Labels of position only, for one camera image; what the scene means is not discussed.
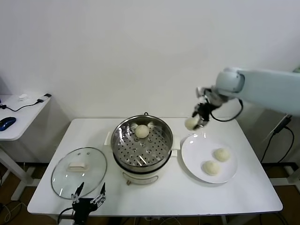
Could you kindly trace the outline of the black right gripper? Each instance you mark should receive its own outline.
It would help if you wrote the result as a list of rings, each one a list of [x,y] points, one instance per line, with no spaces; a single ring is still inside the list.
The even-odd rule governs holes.
[[[199,116],[200,119],[196,124],[196,128],[203,128],[210,120],[210,114],[214,110],[214,105],[210,103],[199,103],[195,106],[192,117]]]

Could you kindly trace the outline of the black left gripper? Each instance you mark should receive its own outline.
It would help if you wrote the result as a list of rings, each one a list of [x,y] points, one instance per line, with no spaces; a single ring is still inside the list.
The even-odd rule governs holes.
[[[99,208],[106,200],[105,195],[105,182],[102,185],[100,193],[97,197],[93,198],[79,198],[83,189],[84,182],[76,189],[75,193],[71,195],[72,208],[74,210],[73,220],[74,223],[86,223],[91,212]]]

